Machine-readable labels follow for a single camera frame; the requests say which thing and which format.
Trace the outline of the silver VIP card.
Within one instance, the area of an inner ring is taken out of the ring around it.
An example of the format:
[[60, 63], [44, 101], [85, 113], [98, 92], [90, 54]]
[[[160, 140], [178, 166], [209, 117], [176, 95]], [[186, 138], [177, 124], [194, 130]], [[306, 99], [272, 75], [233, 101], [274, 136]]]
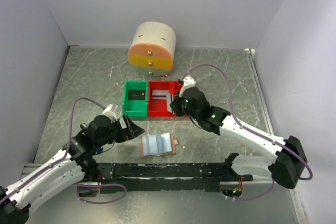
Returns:
[[169, 90], [152, 90], [152, 99], [167, 100], [170, 98]]

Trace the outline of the tan leather card holder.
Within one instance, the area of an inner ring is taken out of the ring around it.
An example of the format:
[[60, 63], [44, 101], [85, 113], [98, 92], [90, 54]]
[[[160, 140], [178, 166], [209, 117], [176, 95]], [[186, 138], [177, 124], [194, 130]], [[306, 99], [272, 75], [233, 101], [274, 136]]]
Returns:
[[176, 154], [177, 139], [172, 132], [140, 137], [140, 156], [150, 158]]

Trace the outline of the silver crest card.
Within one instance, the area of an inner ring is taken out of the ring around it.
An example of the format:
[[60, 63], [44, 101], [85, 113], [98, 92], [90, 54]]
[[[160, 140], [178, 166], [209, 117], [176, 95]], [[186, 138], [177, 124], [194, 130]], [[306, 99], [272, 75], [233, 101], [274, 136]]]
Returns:
[[173, 96], [168, 92], [166, 94], [166, 103], [167, 103], [167, 111], [169, 111], [170, 113], [172, 113], [172, 108], [170, 106], [172, 101], [173, 101]]

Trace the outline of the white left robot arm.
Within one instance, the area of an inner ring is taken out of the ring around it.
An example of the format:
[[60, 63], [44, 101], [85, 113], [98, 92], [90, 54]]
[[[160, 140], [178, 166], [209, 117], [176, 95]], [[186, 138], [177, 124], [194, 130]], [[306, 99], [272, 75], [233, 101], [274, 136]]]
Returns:
[[47, 200], [73, 183], [90, 182], [98, 176], [96, 150], [106, 144], [123, 143], [144, 133], [144, 129], [123, 115], [126, 127], [118, 119], [96, 116], [70, 138], [49, 161], [28, 176], [1, 188], [1, 223], [25, 223], [35, 199]]

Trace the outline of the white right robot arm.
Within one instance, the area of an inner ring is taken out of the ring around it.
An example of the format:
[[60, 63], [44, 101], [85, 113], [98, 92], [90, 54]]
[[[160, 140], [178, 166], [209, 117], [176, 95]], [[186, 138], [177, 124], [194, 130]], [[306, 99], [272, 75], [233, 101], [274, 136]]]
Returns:
[[294, 189], [308, 162], [300, 140], [268, 134], [252, 127], [220, 107], [210, 105], [204, 93], [192, 87], [177, 94], [170, 104], [176, 116], [188, 116], [199, 127], [219, 136], [230, 137], [254, 149], [260, 157], [235, 157], [223, 167], [223, 176], [230, 181], [240, 175], [272, 178], [284, 188]]

